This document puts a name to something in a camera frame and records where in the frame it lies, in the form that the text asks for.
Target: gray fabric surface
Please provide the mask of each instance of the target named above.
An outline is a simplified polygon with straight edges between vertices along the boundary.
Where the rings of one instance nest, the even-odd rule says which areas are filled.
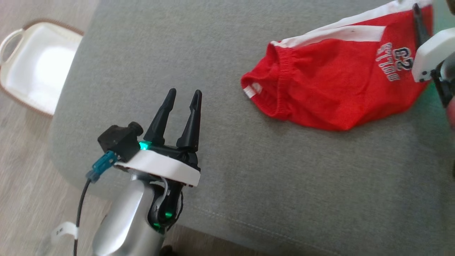
[[[262,114],[239,85],[267,43],[386,1],[103,1],[52,124],[56,167],[82,187],[112,124],[147,127],[177,89],[174,144],[203,92],[197,188],[180,224],[279,255],[441,255],[453,227],[450,131],[433,89],[410,111],[325,132]],[[89,193],[114,198],[129,177],[108,171]]]

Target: green led light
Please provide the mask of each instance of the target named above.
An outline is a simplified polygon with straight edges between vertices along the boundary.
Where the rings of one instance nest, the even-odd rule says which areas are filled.
[[[140,141],[139,146],[141,147],[141,150],[148,150],[148,148],[152,145],[150,141]]]

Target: basket handle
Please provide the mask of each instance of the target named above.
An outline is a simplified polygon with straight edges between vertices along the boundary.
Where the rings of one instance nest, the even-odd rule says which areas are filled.
[[[14,32],[12,32],[11,34],[9,34],[4,40],[3,42],[0,44],[0,66],[7,63],[7,61],[11,58],[11,56],[14,54],[14,51],[13,53],[11,54],[11,56],[7,59],[7,60],[3,60],[3,52],[5,51],[5,47],[6,45],[11,41],[11,39],[13,39],[14,37],[18,36],[18,35],[22,35],[24,33],[24,29],[18,29]]]

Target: wooden floor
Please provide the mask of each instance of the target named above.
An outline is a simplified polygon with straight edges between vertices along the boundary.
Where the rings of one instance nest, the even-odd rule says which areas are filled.
[[[38,18],[86,30],[97,2],[0,0],[0,40]],[[75,221],[80,197],[80,191],[68,185],[50,161],[50,123],[0,93],[0,256],[72,255],[70,237],[52,247],[48,236],[61,222]],[[108,201],[86,197],[79,255],[91,255],[91,241],[109,207]],[[181,226],[173,228],[165,244],[172,244],[181,256],[265,256]]]

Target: red and white garment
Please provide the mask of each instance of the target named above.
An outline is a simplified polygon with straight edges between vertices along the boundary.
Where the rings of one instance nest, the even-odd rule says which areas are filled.
[[[266,115],[324,130],[348,130],[407,110],[427,83],[415,83],[412,6],[428,31],[431,0],[393,1],[282,41],[241,80]]]

